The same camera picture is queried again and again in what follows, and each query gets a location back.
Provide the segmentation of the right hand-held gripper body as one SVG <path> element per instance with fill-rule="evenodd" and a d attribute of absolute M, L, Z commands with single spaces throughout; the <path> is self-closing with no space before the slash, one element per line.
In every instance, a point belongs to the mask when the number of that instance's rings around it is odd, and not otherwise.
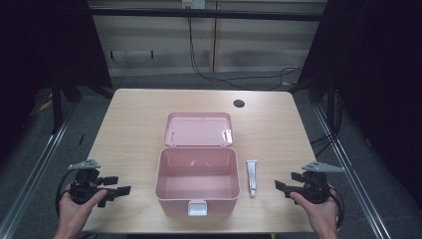
<path fill-rule="evenodd" d="M 330 188 L 326 175 L 328 173 L 345 172 L 343 167 L 314 161 L 303 166 L 304 172 L 310 174 L 310 183 L 304 183 L 309 188 L 309 198 L 307 201 L 313 204 L 322 204 L 330 198 Z"/>

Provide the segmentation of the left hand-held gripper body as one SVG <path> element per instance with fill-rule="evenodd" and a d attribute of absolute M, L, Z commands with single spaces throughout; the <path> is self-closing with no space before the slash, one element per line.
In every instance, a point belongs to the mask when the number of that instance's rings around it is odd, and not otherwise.
<path fill-rule="evenodd" d="M 68 170 L 76 173 L 69 192 L 77 204 L 88 202 L 97 193 L 100 167 L 101 165 L 91 158 L 68 167 Z"/>

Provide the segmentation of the person's left hand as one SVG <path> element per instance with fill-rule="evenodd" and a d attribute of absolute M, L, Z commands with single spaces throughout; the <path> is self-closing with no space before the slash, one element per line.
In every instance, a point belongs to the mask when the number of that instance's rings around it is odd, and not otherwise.
<path fill-rule="evenodd" d="M 65 192 L 59 201 L 59 224 L 57 231 L 79 232 L 84 229 L 93 208 L 106 196 L 107 191 L 97 192 L 88 202 L 77 204 L 69 192 Z"/>

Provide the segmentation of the person's right hand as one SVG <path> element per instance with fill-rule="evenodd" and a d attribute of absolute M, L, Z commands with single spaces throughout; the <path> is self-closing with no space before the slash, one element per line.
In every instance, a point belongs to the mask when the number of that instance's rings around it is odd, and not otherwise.
<path fill-rule="evenodd" d="M 296 192 L 291 193 L 291 198 L 306 212 L 315 233 L 337 232 L 337 205 L 332 198 L 322 204 L 313 204 Z"/>

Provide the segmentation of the white ointment tube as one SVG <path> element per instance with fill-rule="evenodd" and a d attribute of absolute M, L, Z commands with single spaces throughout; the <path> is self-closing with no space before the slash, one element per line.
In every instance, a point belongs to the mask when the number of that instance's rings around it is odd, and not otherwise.
<path fill-rule="evenodd" d="M 249 179 L 249 190 L 252 197 L 256 196 L 257 192 L 257 179 L 256 179 L 256 159 L 249 159 L 246 161 L 247 170 L 248 170 L 248 179 Z"/>

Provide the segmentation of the pink plastic storage box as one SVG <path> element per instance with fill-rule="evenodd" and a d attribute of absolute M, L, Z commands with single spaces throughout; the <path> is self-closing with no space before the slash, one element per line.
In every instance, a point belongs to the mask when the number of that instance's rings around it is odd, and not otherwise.
<path fill-rule="evenodd" d="M 169 216 L 226 216 L 241 194 L 234 133 L 227 113 L 171 113 L 163 136 L 155 195 Z"/>

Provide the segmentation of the black metal stand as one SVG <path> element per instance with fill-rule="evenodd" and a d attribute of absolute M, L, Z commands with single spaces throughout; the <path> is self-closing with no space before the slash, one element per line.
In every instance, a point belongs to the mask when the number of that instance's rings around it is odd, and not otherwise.
<path fill-rule="evenodd" d="M 63 123 L 61 87 L 57 76 L 54 76 L 52 79 L 52 103 L 54 113 L 54 125 L 52 129 L 52 134 L 55 134 L 59 131 Z"/>

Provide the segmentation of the dark curtain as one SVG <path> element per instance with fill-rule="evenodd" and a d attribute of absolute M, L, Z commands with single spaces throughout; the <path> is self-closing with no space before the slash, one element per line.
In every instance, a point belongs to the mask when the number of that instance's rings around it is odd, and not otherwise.
<path fill-rule="evenodd" d="M 315 101 L 334 83 L 422 207 L 422 0 L 326 0 L 299 82 Z"/>
<path fill-rule="evenodd" d="M 71 102 L 80 99 L 79 86 L 112 87 L 88 10 L 88 0 L 0 0 L 0 165 L 54 76 Z"/>

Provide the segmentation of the metal floor rail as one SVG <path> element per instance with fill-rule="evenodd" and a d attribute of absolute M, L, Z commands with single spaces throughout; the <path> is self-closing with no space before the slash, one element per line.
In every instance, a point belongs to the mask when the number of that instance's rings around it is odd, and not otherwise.
<path fill-rule="evenodd" d="M 36 187 L 39 185 L 57 147 L 59 146 L 65 132 L 67 131 L 69 121 L 73 117 L 76 108 L 76 106 L 73 106 L 69 109 L 69 112 L 66 114 L 64 121 L 60 124 L 56 132 L 50 136 L 48 143 L 38 158 L 35 168 L 32 170 L 16 201 L 12 204 L 4 220 L 0 224 L 0 239 L 12 239 L 23 217 L 23 214 L 34 195 Z"/>
<path fill-rule="evenodd" d="M 378 210 L 375 208 L 372 200 L 366 192 L 360 178 L 358 177 L 354 167 L 345 152 L 340 140 L 334 136 L 327 122 L 327 115 L 323 108 L 319 105 L 314 106 L 317 118 L 323 128 L 324 133 L 328 137 L 328 141 L 333 149 L 336 158 L 338 159 L 341 167 L 344 169 L 346 178 L 359 202 L 360 207 L 377 239 L 392 239 L 387 227 L 381 218 Z"/>

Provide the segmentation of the black horizontal frame bar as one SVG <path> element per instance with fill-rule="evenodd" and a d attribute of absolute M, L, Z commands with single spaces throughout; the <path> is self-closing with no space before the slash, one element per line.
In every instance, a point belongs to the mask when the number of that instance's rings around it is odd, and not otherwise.
<path fill-rule="evenodd" d="M 305 21 L 318 22 L 322 14 L 317 13 L 285 13 L 285 12 L 257 12 L 230 10 L 184 10 L 184 9 L 144 9 L 144 8 L 114 8 L 91 7 L 92 15 L 102 16 L 139 16 L 139 17 L 180 17 L 180 18 L 209 18 L 209 19 L 246 19 L 246 20 L 275 20 L 275 21 Z"/>

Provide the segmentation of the white wall socket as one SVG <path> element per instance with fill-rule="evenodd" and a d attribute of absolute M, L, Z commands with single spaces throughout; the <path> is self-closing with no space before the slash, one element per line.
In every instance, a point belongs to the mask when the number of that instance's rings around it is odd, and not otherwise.
<path fill-rule="evenodd" d="M 181 0 L 181 6 L 183 9 L 206 9 L 205 0 Z"/>

